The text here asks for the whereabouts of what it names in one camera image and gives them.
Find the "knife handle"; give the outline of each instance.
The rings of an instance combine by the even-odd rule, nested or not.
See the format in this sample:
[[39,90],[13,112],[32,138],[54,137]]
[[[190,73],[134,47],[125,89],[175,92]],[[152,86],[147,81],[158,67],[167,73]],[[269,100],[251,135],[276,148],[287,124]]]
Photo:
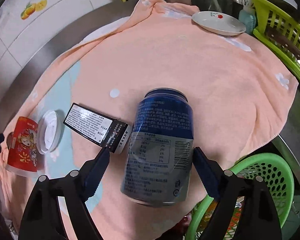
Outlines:
[[284,46],[297,58],[297,60],[300,60],[300,49],[298,49],[297,46],[292,43],[292,41],[288,40],[275,28],[267,26],[266,35],[280,45]]

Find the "light blue patch on towel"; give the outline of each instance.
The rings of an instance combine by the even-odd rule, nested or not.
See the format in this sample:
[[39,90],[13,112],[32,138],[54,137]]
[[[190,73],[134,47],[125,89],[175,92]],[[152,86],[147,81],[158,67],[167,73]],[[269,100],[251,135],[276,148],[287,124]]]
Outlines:
[[[58,113],[60,121],[63,122],[66,114],[71,107],[71,89],[74,85],[80,72],[80,61],[75,63],[69,68],[53,85],[53,87],[47,92],[42,99],[44,105],[40,106],[40,103],[29,116],[30,119],[39,122],[44,113],[48,110],[54,110]],[[51,154],[45,155],[45,171],[50,179],[64,177],[72,170],[79,170],[80,167],[74,165],[71,129],[64,125],[64,130],[61,131],[59,144],[57,151],[53,151]],[[87,208],[91,213],[95,206],[99,203],[102,197],[102,183],[95,195],[88,199],[86,202]],[[60,208],[68,214],[66,210],[66,202],[64,198],[59,198]]]

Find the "light blue bottle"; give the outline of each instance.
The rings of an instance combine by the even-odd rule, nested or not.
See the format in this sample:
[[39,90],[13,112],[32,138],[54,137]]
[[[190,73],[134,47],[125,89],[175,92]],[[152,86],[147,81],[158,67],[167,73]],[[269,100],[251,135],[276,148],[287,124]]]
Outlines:
[[253,29],[256,27],[257,18],[256,11],[249,5],[244,5],[243,9],[239,12],[239,21],[242,22],[247,30],[247,34],[252,35]]

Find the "blue and silver beverage can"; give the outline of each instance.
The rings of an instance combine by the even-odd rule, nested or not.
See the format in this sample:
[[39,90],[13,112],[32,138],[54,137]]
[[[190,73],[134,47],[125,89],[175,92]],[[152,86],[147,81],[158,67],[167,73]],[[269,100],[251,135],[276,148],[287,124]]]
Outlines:
[[139,103],[121,192],[149,206],[187,197],[192,166],[192,109],[181,92],[149,91]]

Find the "can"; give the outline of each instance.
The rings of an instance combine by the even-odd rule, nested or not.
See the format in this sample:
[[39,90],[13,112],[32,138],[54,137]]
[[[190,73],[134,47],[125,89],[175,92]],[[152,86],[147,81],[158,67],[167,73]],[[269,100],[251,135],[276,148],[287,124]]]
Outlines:
[[6,170],[23,177],[36,177],[38,124],[27,118],[19,117],[13,132]]
[[180,91],[157,88],[139,103],[121,192],[160,207],[184,201],[192,166],[193,114]]

